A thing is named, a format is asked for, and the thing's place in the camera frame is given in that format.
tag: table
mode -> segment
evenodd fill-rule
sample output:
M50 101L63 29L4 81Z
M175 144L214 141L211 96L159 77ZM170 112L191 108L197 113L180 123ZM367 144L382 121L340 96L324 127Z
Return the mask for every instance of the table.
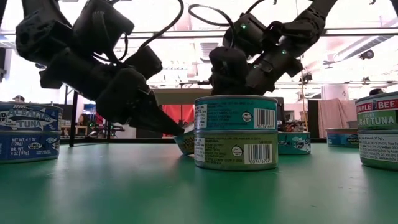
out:
M173 144L62 146L60 158L0 166L4 223L397 223L398 172L357 149L313 144L279 168L195 167Z

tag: blue tuna can label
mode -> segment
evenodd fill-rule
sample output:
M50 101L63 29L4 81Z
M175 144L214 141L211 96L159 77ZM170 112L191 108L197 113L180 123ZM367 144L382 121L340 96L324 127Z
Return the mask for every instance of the blue tuna can label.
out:
M59 150L60 135L57 133L0 134L0 162L58 157Z
M62 109L0 103L0 131L60 131Z
M301 155L311 153L310 133L279 133L280 155Z
M357 129L327 129L328 145L339 147L359 147Z
M200 98L195 102L197 130L277 130L277 103L269 98Z

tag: pink curtain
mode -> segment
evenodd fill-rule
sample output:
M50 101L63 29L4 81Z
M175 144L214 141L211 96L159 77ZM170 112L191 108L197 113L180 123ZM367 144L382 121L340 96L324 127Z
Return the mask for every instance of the pink curtain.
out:
M348 128L348 121L356 121L353 100L320 100L318 102L319 137L326 138L327 128Z

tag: tuna can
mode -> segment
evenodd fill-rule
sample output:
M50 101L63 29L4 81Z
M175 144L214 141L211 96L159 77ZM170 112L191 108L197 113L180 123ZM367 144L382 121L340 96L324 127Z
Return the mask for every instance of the tuna can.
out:
M367 96L355 105L359 130L398 129L398 92Z
M198 98L195 100L195 130L277 131L277 100L252 95Z
M0 131L0 164L56 159L60 132Z
M0 102L0 131L61 131L62 112L57 106Z
M196 131L195 164L230 171L273 169L278 165L278 132Z
M362 164L398 170L398 131L359 131L358 135Z
M358 147L358 128L328 128L328 145L333 147Z
M311 153L310 133L278 134L279 155L304 155Z
M195 148L195 135L193 130L179 136L174 136L174 141L177 143L182 154L186 156L193 154Z

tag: can label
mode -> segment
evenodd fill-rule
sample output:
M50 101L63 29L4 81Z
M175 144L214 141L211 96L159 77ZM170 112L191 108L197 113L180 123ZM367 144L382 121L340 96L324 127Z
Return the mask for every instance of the can label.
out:
M396 129L398 120L397 96L364 100L356 104L358 128Z
M195 160L226 166L275 164L277 134L197 134Z
M279 154L308 154L311 153L311 139L309 134L278 134Z
M199 101L195 105L195 129L276 131L277 104L250 98Z
M59 134L2 134L0 161L57 156L60 141Z
M364 159L398 162L398 134L360 134L359 152Z
M179 136L175 136L174 140L180 148L182 154L193 154L193 150L195 148L195 135L193 134L193 130Z
M358 147L358 135L328 133L328 144L331 146Z
M60 131L62 112L55 108L0 105L1 131Z

